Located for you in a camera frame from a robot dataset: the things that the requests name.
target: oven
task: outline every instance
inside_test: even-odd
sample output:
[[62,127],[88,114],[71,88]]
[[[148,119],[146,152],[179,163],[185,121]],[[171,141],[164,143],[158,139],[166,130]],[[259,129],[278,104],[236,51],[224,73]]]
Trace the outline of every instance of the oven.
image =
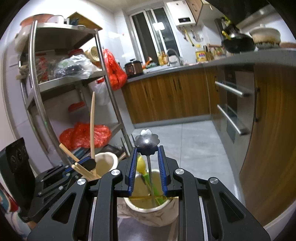
[[254,119],[254,73],[252,66],[218,68],[218,134],[232,168],[239,173],[250,142]]

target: red plastic bag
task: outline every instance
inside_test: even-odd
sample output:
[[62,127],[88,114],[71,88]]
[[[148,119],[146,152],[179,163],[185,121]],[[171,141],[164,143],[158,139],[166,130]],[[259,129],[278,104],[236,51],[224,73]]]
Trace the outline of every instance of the red plastic bag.
[[[128,76],[116,62],[115,57],[108,49],[104,49],[103,54],[112,89],[114,91],[118,90],[126,83]],[[101,78],[98,80],[98,83],[102,83],[103,81],[104,78]]]
[[[111,130],[107,126],[94,126],[95,148],[107,145],[110,139]],[[59,140],[69,150],[75,150],[78,147],[90,148],[90,124],[76,123],[74,128],[64,130],[60,134]]]

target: water heater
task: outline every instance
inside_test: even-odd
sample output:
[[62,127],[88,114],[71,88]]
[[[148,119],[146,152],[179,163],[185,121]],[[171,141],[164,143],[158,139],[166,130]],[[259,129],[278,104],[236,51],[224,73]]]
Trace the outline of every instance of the water heater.
[[185,0],[167,2],[166,4],[176,26],[195,25],[194,17]]

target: wooden cabinet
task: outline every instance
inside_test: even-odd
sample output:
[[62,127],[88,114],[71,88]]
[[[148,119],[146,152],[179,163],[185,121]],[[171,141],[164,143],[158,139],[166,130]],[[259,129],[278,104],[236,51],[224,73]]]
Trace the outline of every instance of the wooden cabinet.
[[207,78],[207,84],[209,88],[209,98],[210,98],[210,112],[211,119],[218,131],[220,131],[220,112],[217,108],[219,104],[219,88],[215,85],[217,80],[217,67],[205,68],[205,75]]
[[258,122],[239,178],[247,209],[264,226],[296,199],[296,69],[255,66],[254,71]]
[[202,7],[203,7],[203,2],[201,0],[186,0],[191,12],[192,12],[192,15],[195,19],[195,22],[197,24],[198,22],[198,19],[200,17],[200,13],[201,13],[201,10],[202,10]]
[[122,92],[133,124],[210,113],[203,69],[134,81]]

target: gray countertop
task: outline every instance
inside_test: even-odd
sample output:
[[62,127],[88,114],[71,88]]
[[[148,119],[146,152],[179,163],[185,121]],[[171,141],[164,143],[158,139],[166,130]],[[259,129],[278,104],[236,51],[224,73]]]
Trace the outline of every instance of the gray countertop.
[[145,78],[178,72],[182,70],[198,69],[212,66],[222,65],[241,65],[241,64],[277,64],[285,65],[290,67],[296,67],[296,49],[270,49],[270,50],[259,50],[256,52],[245,52],[236,54],[227,58],[213,60],[206,63],[194,63],[184,66],[164,68],[162,70],[149,72],[134,78],[130,78],[127,82],[133,82],[136,80],[142,80]]

